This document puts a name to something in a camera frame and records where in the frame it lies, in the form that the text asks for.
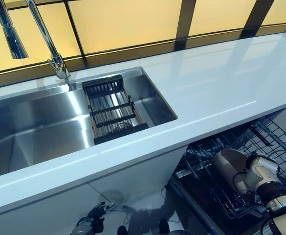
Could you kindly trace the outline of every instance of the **faucet spout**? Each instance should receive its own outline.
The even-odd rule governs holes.
[[[12,25],[11,19],[8,15],[8,11],[5,7],[3,0],[0,0],[0,24],[5,34],[5,38],[10,49],[10,53],[13,59],[27,58],[27,52],[20,41],[20,38]]]
[[[39,10],[37,9],[34,0],[25,0],[25,2],[31,11],[31,14],[47,44],[47,47],[50,50],[51,60],[48,59],[48,63],[55,69],[56,76],[60,79],[65,80],[65,82],[69,86],[69,90],[75,90],[75,85],[69,82],[70,73],[66,67],[66,64],[61,55],[56,50],[56,47],[46,29],[46,26],[43,22]],[[3,27],[12,57],[14,59],[24,59],[28,57],[17,35],[17,32],[12,25],[11,19],[8,15],[8,11],[5,7],[3,0],[0,0],[0,24]]]

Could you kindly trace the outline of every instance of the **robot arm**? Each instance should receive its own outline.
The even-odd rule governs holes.
[[[286,189],[277,177],[277,163],[264,155],[255,154],[248,158],[246,168],[249,171],[244,182],[268,209],[272,233],[286,235]]]

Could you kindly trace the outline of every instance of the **white countertop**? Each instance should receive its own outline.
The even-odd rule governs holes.
[[[0,176],[0,212],[286,107],[286,33],[197,47],[71,73],[141,66],[177,120]],[[0,88],[0,99],[57,83]]]

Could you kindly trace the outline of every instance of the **sink basin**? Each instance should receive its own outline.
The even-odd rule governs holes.
[[[67,85],[0,100],[0,175],[92,147],[94,129],[82,82],[120,74],[148,128],[176,119],[142,68],[84,78]]]

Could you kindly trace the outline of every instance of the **dishwasher rack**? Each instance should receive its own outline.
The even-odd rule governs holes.
[[[221,175],[213,166],[213,156],[224,148],[233,148],[247,156],[254,152],[266,154],[280,167],[279,179],[286,187],[286,133],[275,122],[264,116],[256,121],[205,138],[189,145],[175,175],[182,178],[192,174],[209,188],[211,196],[229,219],[246,214],[262,217],[265,208],[253,192],[241,195],[226,184],[220,186]]]

